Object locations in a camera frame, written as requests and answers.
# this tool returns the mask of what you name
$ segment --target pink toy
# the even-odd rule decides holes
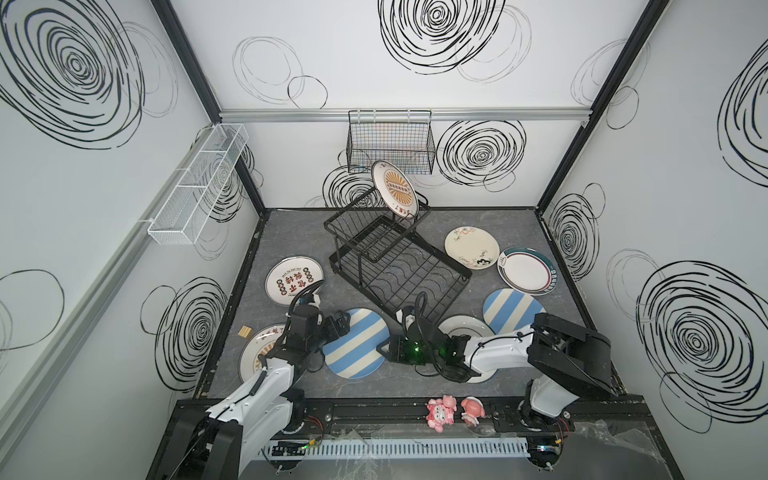
[[[468,425],[477,426],[480,424],[478,418],[485,416],[485,409],[482,408],[482,402],[473,396],[468,396],[462,400],[462,420]]]
[[[453,412],[456,411],[456,399],[450,395],[444,395],[441,399],[431,399],[427,404],[429,415],[427,425],[442,433],[444,424],[453,425]]]

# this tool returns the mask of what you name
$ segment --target black wire basket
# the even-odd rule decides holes
[[[363,172],[383,160],[404,174],[432,174],[437,148],[431,122],[429,110],[350,111],[346,140],[348,171]]]
[[[377,261],[361,255],[353,246],[368,244],[375,250],[381,243],[369,238],[386,238],[390,232],[401,240],[390,245]],[[330,257],[334,273],[351,283],[387,315],[396,317],[404,306],[413,305],[420,292],[427,294],[422,318],[437,324],[456,297],[464,290],[472,271],[430,245],[415,231],[388,217],[378,217],[349,243],[336,238],[336,252]]]
[[[341,242],[366,260],[378,262],[429,215],[429,201],[418,192],[416,196],[419,212],[413,218],[402,218],[385,207],[379,191],[371,187],[326,220],[324,225],[333,234],[337,250]]]

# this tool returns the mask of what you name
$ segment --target wall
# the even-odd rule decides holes
[[[545,215],[686,478],[766,465],[766,20],[672,2]]]
[[[0,6],[1,412],[208,119],[150,2]],[[147,247],[0,478],[146,475],[256,219],[234,179],[197,245]]]
[[[477,108],[591,106],[645,3],[228,0],[210,8],[193,0],[174,7],[223,109]],[[577,128],[573,121],[434,123],[432,175],[411,178],[435,206],[533,206]],[[327,185],[370,184],[369,174],[337,178],[338,159],[346,162],[344,124],[252,124],[249,131],[268,207],[335,207]]]

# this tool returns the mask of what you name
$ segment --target orange sunburst pattern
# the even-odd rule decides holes
[[[384,182],[386,188],[392,196],[406,207],[413,203],[413,192],[408,182],[401,174],[394,170],[388,170],[384,173]]]

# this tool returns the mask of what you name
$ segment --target blue and white striped plate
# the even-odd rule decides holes
[[[384,319],[367,308],[347,310],[349,333],[323,346],[326,364],[338,376],[360,379],[384,363],[376,346],[389,338]]]
[[[511,288],[496,290],[482,305],[483,320],[496,335],[531,325],[534,315],[544,311],[533,296]]]

